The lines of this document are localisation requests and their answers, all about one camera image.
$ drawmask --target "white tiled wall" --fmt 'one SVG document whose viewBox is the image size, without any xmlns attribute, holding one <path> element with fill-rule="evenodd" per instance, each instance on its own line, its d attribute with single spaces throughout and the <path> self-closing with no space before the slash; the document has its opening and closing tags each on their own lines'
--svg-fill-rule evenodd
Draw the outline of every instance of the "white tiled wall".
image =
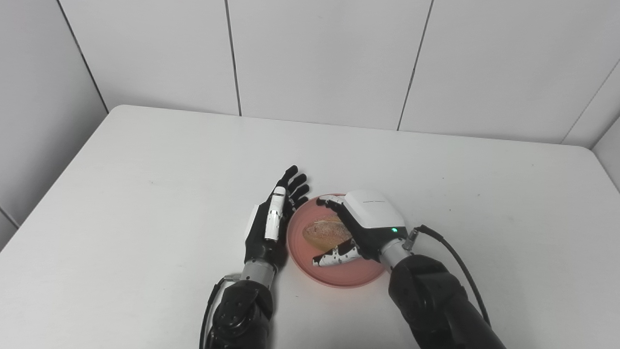
<svg viewBox="0 0 620 349">
<path fill-rule="evenodd" d="M 396 129 L 430 0 L 229 3 L 244 116 Z"/>
<path fill-rule="evenodd" d="M 61 3 L 108 109 L 238 113 L 223 0 Z"/>
<path fill-rule="evenodd" d="M 598 141 L 593 151 L 620 190 L 620 120 L 617 120 Z"/>
<path fill-rule="evenodd" d="M 0 214 L 0 251 L 2 251 L 6 243 L 11 239 L 13 234 L 15 234 L 15 231 L 16 228 L 9 220 Z"/>
<path fill-rule="evenodd" d="M 55 1 L 0 1 L 0 45 L 0 206 L 22 222 L 106 111 Z"/>
<path fill-rule="evenodd" d="M 620 115 L 620 60 L 562 144 L 591 148 Z"/>
<path fill-rule="evenodd" d="M 619 38 L 617 0 L 435 1 L 401 130 L 561 143 Z"/>
<path fill-rule="evenodd" d="M 402 120 L 431 0 L 60 1 L 109 107 L 238 113 L 231 34 L 245 116 L 589 147 L 620 108 L 617 0 L 433 1 Z"/>
</svg>

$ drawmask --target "bread roll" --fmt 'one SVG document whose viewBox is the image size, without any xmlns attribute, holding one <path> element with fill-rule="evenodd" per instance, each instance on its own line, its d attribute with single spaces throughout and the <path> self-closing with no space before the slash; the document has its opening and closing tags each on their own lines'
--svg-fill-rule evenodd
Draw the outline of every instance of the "bread roll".
<svg viewBox="0 0 620 349">
<path fill-rule="evenodd" d="M 351 238 L 337 215 L 328 215 L 308 224 L 302 231 L 306 241 L 322 252 L 327 252 Z"/>
</svg>

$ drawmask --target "silver cylinder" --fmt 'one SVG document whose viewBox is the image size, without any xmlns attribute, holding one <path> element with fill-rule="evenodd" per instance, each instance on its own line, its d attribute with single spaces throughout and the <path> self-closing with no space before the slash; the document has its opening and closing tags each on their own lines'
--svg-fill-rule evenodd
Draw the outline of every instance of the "silver cylinder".
<svg viewBox="0 0 620 349">
<path fill-rule="evenodd" d="M 252 259 L 246 262 L 241 273 L 242 280 L 252 280 L 271 288 L 275 268 L 261 259 Z"/>
<path fill-rule="evenodd" d="M 411 256 L 411 252 L 407 251 L 402 246 L 403 241 L 395 238 L 388 242 L 382 249 L 379 260 L 381 264 L 388 270 L 388 273 L 392 273 L 392 269 L 398 264 L 398 262 Z"/>
</svg>

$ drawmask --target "white table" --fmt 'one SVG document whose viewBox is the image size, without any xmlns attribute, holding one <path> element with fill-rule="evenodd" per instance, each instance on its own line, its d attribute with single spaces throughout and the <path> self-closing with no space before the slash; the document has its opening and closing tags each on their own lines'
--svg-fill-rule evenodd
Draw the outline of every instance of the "white table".
<svg viewBox="0 0 620 349">
<path fill-rule="evenodd" d="M 620 194 L 589 150 L 133 106 L 0 253 L 0 347 L 195 348 L 253 205 L 293 163 L 313 195 L 376 189 L 446 236 L 508 348 L 617 347 Z M 414 250 L 465 282 L 438 243 Z M 288 263 L 274 347 L 416 347 L 387 283 L 332 289 Z"/>
</svg>

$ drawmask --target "robotic arm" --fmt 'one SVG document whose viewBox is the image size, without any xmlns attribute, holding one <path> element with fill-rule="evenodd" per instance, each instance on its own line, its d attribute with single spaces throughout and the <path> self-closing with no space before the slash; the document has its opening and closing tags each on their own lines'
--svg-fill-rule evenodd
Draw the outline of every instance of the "robotic arm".
<svg viewBox="0 0 620 349">
<path fill-rule="evenodd" d="M 383 264 L 391 273 L 389 295 L 421 349 L 505 349 L 468 301 L 458 279 L 439 261 L 411 253 L 419 232 L 439 238 L 443 243 L 440 234 L 422 225 L 407 235 L 404 219 L 380 193 L 352 191 L 346 196 L 321 196 L 318 203 L 335 211 L 353 238 L 315 257 L 316 265 L 321 266 L 327 255 L 338 254 L 342 259 L 342 246 L 353 246 L 351 249 L 355 248 L 361 257 Z M 468 272 L 466 275 L 477 294 L 471 276 Z"/>
<path fill-rule="evenodd" d="M 272 282 L 287 258 L 286 227 L 295 210 L 308 200 L 307 177 L 295 177 L 297 173 L 296 166 L 289 168 L 256 210 L 246 239 L 243 272 L 225 277 L 214 288 L 199 349 L 267 346 L 273 316 Z M 316 256 L 314 264 L 329 267 L 359 257 L 381 263 L 391 273 L 388 293 L 421 349 L 505 349 L 488 323 L 471 275 L 440 234 L 424 225 L 407 234 L 404 219 L 380 193 L 352 191 L 345 196 L 321 196 L 317 203 L 335 211 L 353 238 Z M 453 252 L 479 299 L 484 318 L 443 264 L 411 252 L 420 232 L 439 239 Z M 205 332 L 211 304 L 226 278 L 235 283 L 224 291 L 213 325 Z"/>
<path fill-rule="evenodd" d="M 201 329 L 200 349 L 263 349 L 267 346 L 269 321 L 273 315 L 272 282 L 287 257 L 286 226 L 295 210 L 308 201 L 306 194 L 310 190 L 305 184 L 306 175 L 295 177 L 296 174 L 297 166 L 289 168 L 256 210 L 246 239 L 243 272 L 224 290 L 205 338 L 210 304 L 219 287 L 214 288 Z"/>
</svg>

